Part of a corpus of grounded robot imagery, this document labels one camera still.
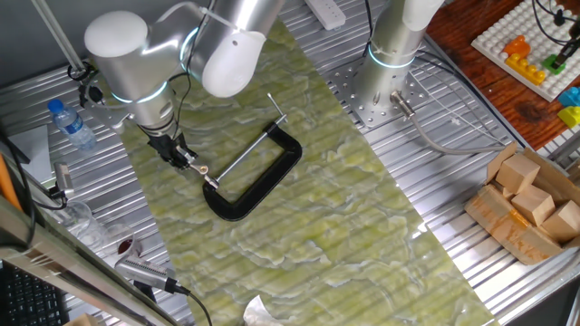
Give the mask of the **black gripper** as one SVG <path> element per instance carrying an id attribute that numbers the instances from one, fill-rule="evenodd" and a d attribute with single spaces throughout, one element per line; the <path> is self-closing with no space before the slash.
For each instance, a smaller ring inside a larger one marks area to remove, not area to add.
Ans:
<path id="1" fill-rule="evenodd" d="M 181 131 L 175 137 L 162 135 L 159 137 L 149 136 L 148 144 L 154 148 L 160 157 L 170 163 L 177 170 L 190 168 L 188 160 L 196 160 L 198 155 L 185 147 L 185 138 Z"/>

